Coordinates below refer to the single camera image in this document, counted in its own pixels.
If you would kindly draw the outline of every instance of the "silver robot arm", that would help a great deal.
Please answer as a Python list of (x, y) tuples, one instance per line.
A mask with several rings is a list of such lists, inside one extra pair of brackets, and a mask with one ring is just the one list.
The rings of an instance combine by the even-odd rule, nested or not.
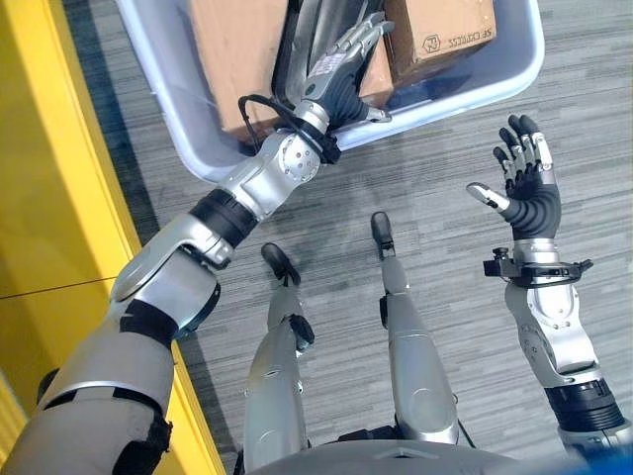
[(220, 285), (214, 268), (225, 267), (254, 227), (317, 174), (322, 160), (335, 161), (328, 126), (387, 117), (348, 85), (392, 27), (383, 14), (373, 14), (350, 29), (316, 64), (297, 110), (282, 117), (292, 131), (268, 137), (122, 270), (103, 324), (49, 383), (3, 474), (154, 470), (171, 433), (165, 420), (171, 341), (194, 331), (215, 307)]
[(559, 436), (571, 452), (591, 459), (610, 449), (630, 450), (633, 429), (617, 406), (581, 325), (580, 300), (573, 282), (592, 264), (562, 262), (554, 237), (561, 201), (552, 156), (543, 134), (527, 116), (510, 116), (499, 135), (498, 159), (507, 197), (481, 183), (468, 192), (499, 212), (512, 226), (513, 258), (494, 249), (485, 273), (508, 280), (505, 302), (516, 320), (521, 348), (545, 389), (559, 422)]

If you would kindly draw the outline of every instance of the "black cable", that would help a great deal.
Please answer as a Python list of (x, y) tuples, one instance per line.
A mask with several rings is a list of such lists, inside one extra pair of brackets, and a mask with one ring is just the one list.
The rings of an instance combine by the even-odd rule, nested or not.
[[(459, 398), (457, 397), (457, 395), (455, 393), (453, 393), (453, 399), (455, 400), (455, 406), (457, 406), (457, 403), (459, 403)], [(477, 448), (477, 446), (475, 445), (475, 443), (473, 442), (471, 437), (468, 435), (468, 432), (466, 431), (466, 428), (464, 427), (464, 425), (462, 424), (462, 422), (459, 419), (457, 420), (457, 424), (459, 425), (459, 428), (464, 433), (464, 436), (466, 437), (466, 440), (468, 441), (468, 444), (472, 448)]]
[(477, 446), (475, 445), (475, 443), (473, 442), (473, 440), (471, 439), (471, 437), (468, 435), (468, 433), (466, 432), (466, 428), (464, 427), (464, 425), (462, 424), (462, 422), (458, 419), (457, 420), (457, 424), (459, 425), (459, 428), (462, 430), (462, 432), (464, 433), (464, 436), (466, 437), (466, 440), (468, 440), (468, 444), (472, 447), (472, 448), (477, 448)]
[(273, 111), (277, 113), (279, 118), (284, 122), (284, 125), (293, 130), (295, 134), (301, 137), (306, 143), (310, 145), (314, 145), (316, 150), (318, 150), (317, 142), (310, 137), (305, 131), (302, 131), (299, 126), (296, 124), (295, 115), (293, 111), (288, 109), (283, 104), (277, 102), (274, 98), (268, 98), (266, 96), (262, 96), (261, 94), (249, 94), (247, 96), (241, 96), (237, 100), (237, 107), (239, 107), (239, 113), (241, 114), (241, 118), (246, 124), (246, 129), (248, 130), (248, 134), (253, 139), (253, 144), (255, 145), (255, 150), (259, 151), (261, 149), (261, 142), (259, 141), (259, 137), (257, 133), (253, 129), (250, 124), (250, 119), (246, 114), (246, 102), (256, 102), (257, 104), (261, 104), (266, 107), (270, 107)]

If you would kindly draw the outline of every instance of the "yellow panel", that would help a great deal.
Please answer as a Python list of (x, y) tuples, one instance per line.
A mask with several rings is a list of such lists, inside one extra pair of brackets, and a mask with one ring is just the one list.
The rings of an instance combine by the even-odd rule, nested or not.
[(91, 282), (0, 300), (0, 367), (30, 414), (42, 377), (96, 329), (113, 281)]
[(27, 417), (0, 371), (0, 467), (7, 460), (11, 447), (26, 423)]
[[(0, 0), (0, 63), (0, 363), (32, 408), (139, 244), (59, 0)], [(175, 429), (156, 473), (224, 475), (175, 344), (174, 358)], [(15, 432), (0, 425), (0, 441)]]
[(121, 192), (63, 11), (0, 2), (0, 297), (114, 277), (136, 235), (109, 218)]

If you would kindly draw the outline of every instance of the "cardboard box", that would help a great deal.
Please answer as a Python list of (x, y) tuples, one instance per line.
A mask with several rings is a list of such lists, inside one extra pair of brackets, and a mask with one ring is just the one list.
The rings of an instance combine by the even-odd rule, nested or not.
[(436, 74), (497, 35), (493, 0), (386, 0), (394, 84)]
[[(248, 133), (237, 99), (247, 94), (271, 96), (277, 49), (288, 0), (192, 0), (194, 35), (222, 127), (240, 140)], [(361, 85), (361, 96), (375, 107), (383, 106), (394, 89), (387, 49), (377, 44)], [(277, 121), (271, 109), (247, 103), (255, 130), (266, 131)]]

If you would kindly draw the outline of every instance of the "white plastic tub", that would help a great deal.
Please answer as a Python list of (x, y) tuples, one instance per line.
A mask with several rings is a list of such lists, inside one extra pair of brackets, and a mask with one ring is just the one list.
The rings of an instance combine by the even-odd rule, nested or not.
[[(199, 62), (187, 0), (117, 0), (136, 55), (187, 168), (221, 181), (244, 159), (222, 132)], [(544, 40), (536, 0), (495, 0), (497, 38), (432, 80), (396, 90), (387, 124), (337, 132), (345, 150), (518, 94), (536, 78)]]

